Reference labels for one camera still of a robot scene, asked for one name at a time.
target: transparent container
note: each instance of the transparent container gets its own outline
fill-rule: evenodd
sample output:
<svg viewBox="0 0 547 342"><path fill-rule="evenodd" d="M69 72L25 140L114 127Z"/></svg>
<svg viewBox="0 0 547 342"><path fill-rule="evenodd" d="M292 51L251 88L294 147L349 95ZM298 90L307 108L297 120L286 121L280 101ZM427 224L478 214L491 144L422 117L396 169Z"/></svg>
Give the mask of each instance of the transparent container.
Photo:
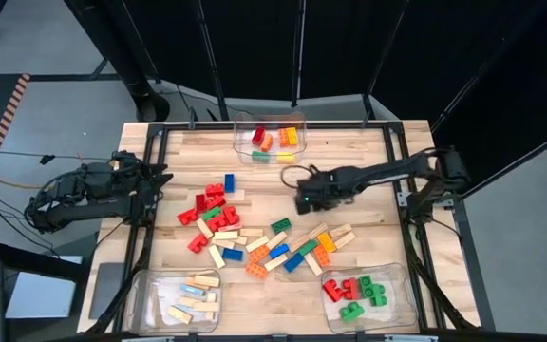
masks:
<svg viewBox="0 0 547 342"><path fill-rule="evenodd" d="M216 302L219 308L222 307L220 281L219 287L211 287L203 295L190 294L180 288L189 277L196 275L212 276L220 280L219 273L212 269L139 271L128 294L123 329L136 334L211 333L218 325L218 312L210 319L206 312L198 312L179 304L182 296L206 301L206 294L210 292L216 294ZM191 322L185 324L168 314L170 306L193 316Z"/></svg>
<svg viewBox="0 0 547 342"><path fill-rule="evenodd" d="M273 136L272 148L262 152L260 146L253 144L253 135L258 127ZM279 129L294 128L297 136L295 146L280 146ZM234 120L234 150L243 163L287 163L301 161L307 147L305 116L294 112L285 115L251 115L240 112Z"/></svg>
<svg viewBox="0 0 547 342"><path fill-rule="evenodd" d="M343 280L351 277L358 280L360 276L370 276L373 284L383 285L385 288L383 295L386 297L387 303L383 306L371 306L370 299L364 298L362 295L360 285L358 285L360 297L358 300L342 298L333 303L326 292L322 291L324 313L329 327L334 333L353 333L415 324L417 321L415 299L410 281L406 278L406 270L401 264L391 263L383 266L326 271L322 275L322 284L334 279L337 282L337 288L342 288L341 282ZM340 311L351 302L357 302L365 312L355 320L346 322L341 318Z"/></svg>

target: wooden tabletop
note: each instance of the wooden tabletop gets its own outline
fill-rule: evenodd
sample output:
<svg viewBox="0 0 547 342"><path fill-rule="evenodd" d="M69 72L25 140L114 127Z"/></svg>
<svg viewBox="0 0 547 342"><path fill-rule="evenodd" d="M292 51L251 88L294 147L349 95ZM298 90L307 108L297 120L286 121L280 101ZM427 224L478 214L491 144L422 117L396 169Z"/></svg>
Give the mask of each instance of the wooden tabletop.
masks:
<svg viewBox="0 0 547 342"><path fill-rule="evenodd" d="M120 150L133 152L142 158L147 126L147 123L127 123L123 128ZM433 146L426 121L406 121L404 126L410 154ZM406 267L390 184L368 188L351 205L298 216L292 200L293 190L285 187L279 179L283 165L242 164L232 148L232 141L233 132L224 130L175 131L170 134L165 160L169 167L166 171L175 176L162 188L164 198L158 208L150 269L216 268L208 251L196 255L187 249L187 244L199 230L194 222L187 227L182 226L177 214L194 206L195 194L203 193L206 184L223 182L225 173L234 173L236 189L245 192L244 199L228 200L236 207L245 228L263 228L271 238L274 234L270 224L289 218L292 229L287 242L291 242L319 222L326 222L329 227L350 223L357 238L330 255L331 266L325 271L394 262ZM400 148L394 141L394 150L400 158ZM380 129L312 129L307 132L307 142L308 147L300 164L313 163L321 170L387 162ZM420 187L424 185L422 180L417 180L417 183ZM435 209L434 217L454 226L452 214L448 211ZM109 233L118 222L115 219L104 220L99 238ZM438 284L467 320L479 324L457 237L437 223L428 223L426 230ZM78 332L85 331L94 323L94 320L88 319L88 313L99 265L103 262L123 262L128 232L129 227L120 227L96 251ZM414 244L419 253L419 244ZM140 249L141 244L138 244L137 255ZM246 261L228 262L219 270L223 305L218 327L212 334L332 333L323 312L320 279L313 275L306 263L291 274L281 267L277 268L265 281L246 274L245 264ZM433 327L435 321L430 296L423 282L422 292L427 320ZM373 333L417 331L415 323L410 327L381 329Z"/></svg>

